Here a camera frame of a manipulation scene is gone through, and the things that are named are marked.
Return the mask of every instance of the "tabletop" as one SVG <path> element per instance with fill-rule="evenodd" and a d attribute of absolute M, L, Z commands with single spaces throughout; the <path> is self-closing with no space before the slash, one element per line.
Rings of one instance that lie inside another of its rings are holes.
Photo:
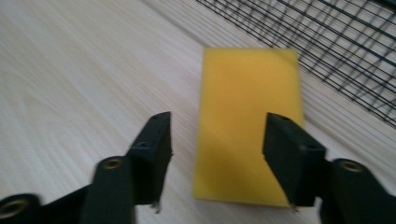
<path fill-rule="evenodd" d="M 319 223 L 319 200 L 294 212 L 191 196 L 204 48 L 259 46 L 192 1 L 1 1 L 0 198 L 49 203 L 89 184 L 97 162 L 171 111 L 163 210 L 137 206 L 138 223 Z M 305 129 L 327 159 L 365 164 L 396 194 L 396 131 L 303 71 L 301 83 Z"/>

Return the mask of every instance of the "yellow sponge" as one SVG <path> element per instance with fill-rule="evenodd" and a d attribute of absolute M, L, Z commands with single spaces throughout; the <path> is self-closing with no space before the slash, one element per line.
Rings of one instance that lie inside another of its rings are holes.
<path fill-rule="evenodd" d="M 262 155 L 267 112 L 303 126 L 296 50 L 206 49 L 195 198 L 289 206 Z"/>

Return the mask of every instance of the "yellow object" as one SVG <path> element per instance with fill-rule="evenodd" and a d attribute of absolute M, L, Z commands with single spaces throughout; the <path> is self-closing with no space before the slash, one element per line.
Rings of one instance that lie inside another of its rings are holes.
<path fill-rule="evenodd" d="M 195 198 L 289 206 L 262 155 L 267 112 L 303 126 L 296 50 L 206 49 Z"/>

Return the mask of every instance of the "wire basket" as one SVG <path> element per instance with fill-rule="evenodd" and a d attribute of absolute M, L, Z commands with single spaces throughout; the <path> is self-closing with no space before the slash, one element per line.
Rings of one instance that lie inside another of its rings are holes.
<path fill-rule="evenodd" d="M 396 129 L 395 1 L 197 2 Z"/>

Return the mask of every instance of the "wire mesh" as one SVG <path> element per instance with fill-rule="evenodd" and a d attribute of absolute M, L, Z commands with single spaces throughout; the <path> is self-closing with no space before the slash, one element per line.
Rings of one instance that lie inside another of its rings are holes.
<path fill-rule="evenodd" d="M 396 19 L 371 1 L 197 0 L 396 129 Z"/>

